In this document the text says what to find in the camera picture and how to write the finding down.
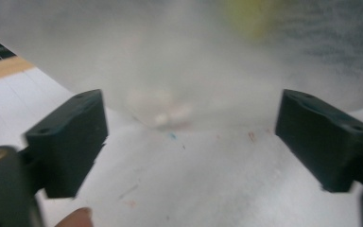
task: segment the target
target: fingertip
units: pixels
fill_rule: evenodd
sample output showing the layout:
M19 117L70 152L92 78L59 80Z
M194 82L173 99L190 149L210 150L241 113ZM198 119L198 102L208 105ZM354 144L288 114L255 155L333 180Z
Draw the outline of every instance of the fingertip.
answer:
M89 207L79 208L59 222L56 227L93 227L92 214L93 211Z

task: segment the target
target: yellow object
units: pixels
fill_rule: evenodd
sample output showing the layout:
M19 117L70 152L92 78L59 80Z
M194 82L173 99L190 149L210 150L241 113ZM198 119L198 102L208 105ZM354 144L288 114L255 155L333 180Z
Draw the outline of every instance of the yellow object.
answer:
M247 38L264 38L275 26L274 16L291 0L224 0L233 27Z
M11 57L0 61L0 78L33 68L34 65L20 57Z

